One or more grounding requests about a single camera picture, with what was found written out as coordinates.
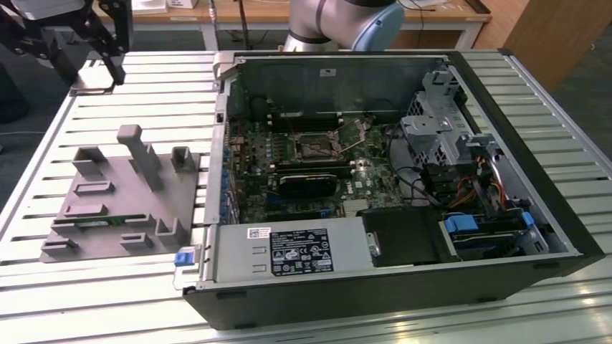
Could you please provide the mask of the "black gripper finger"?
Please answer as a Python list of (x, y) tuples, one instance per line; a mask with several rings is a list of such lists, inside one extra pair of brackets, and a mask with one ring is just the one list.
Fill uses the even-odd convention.
[(27, 19), (22, 14), (18, 21), (2, 8), (2, 44), (15, 55), (32, 55), (39, 63), (52, 67), (62, 81), (71, 86), (79, 70), (59, 46), (56, 35), (40, 21)]
[(124, 84), (126, 71), (123, 68), (124, 57), (131, 51), (134, 38), (134, 17), (131, 1), (98, 1), (103, 13), (112, 19), (114, 33), (102, 24), (99, 16), (91, 20), (95, 28), (94, 49), (102, 56), (103, 63), (114, 79), (115, 85)]

